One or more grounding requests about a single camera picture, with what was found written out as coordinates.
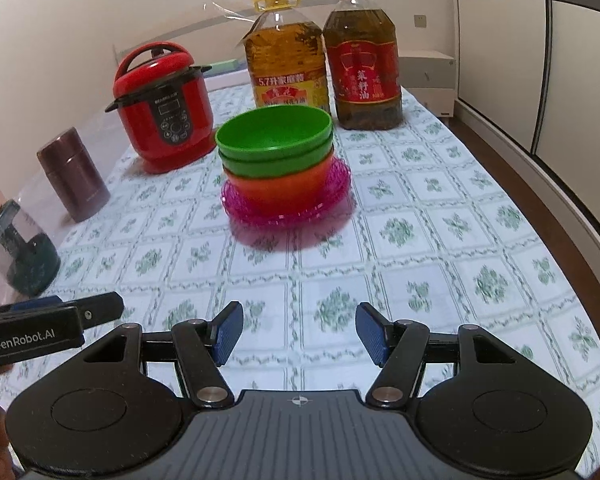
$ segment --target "yellow label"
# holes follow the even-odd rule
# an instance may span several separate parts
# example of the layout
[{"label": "yellow label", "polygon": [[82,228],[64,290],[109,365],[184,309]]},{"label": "yellow label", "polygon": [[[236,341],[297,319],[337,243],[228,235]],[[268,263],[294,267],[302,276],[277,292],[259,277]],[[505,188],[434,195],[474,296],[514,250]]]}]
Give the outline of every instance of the yellow label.
[{"label": "yellow label", "polygon": [[283,76],[251,76],[258,108],[269,105],[309,105],[329,110],[327,75],[323,70]]}]

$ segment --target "black device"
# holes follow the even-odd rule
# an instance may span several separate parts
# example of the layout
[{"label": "black device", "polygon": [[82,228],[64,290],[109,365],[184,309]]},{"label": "black device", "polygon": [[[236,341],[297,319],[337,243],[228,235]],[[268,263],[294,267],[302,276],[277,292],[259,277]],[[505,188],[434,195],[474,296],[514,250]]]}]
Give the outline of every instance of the black device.
[{"label": "black device", "polygon": [[57,296],[0,305],[0,366],[84,344],[84,329],[122,316],[119,294],[62,303]]},{"label": "black device", "polygon": [[[30,386],[6,425],[26,480],[570,480],[592,419],[568,387],[476,325],[430,333],[370,304],[356,330],[382,367],[357,390],[244,390],[218,367],[242,331],[230,303],[170,332],[123,324]],[[184,398],[146,376],[172,362]],[[427,363],[454,376],[423,397]]]}]

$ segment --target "cooking oil bottle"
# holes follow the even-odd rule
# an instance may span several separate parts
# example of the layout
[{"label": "cooking oil bottle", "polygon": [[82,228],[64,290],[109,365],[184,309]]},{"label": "cooking oil bottle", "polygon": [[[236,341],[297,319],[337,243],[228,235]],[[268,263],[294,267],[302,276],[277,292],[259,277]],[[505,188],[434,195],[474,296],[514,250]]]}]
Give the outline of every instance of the cooking oil bottle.
[{"label": "cooking oil bottle", "polygon": [[303,104],[329,112],[322,31],[294,8],[300,0],[253,0],[258,17],[243,38],[256,106]]},{"label": "cooking oil bottle", "polygon": [[324,25],[336,113],[348,130],[402,122],[395,25],[373,0],[340,0]]}]

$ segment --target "green bowl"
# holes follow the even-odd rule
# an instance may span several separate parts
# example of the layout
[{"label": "green bowl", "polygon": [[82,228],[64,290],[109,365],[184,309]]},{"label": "green bowl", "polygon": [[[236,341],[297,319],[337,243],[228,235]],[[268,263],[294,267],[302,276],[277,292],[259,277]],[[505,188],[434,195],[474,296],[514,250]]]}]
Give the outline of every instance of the green bowl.
[{"label": "green bowl", "polygon": [[261,162],[245,162],[235,160],[219,152],[222,164],[231,173],[236,176],[247,178],[273,178],[292,173],[299,173],[314,167],[318,162],[324,160],[329,155],[333,147],[333,134],[329,136],[326,142],[323,142],[317,148],[314,148],[300,155],[279,158],[278,160],[263,160]]},{"label": "green bowl", "polygon": [[216,132],[224,156],[243,162],[301,155],[323,144],[333,131],[331,116],[305,105],[273,105],[228,120]]}]

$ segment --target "dark red thermos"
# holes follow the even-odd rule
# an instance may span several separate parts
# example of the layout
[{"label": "dark red thermos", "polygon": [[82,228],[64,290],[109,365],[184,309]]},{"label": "dark red thermos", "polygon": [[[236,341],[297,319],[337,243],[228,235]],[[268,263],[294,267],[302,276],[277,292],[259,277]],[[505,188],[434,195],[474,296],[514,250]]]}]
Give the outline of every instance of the dark red thermos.
[{"label": "dark red thermos", "polygon": [[75,128],[43,146],[38,160],[75,222],[95,215],[110,193]]}]

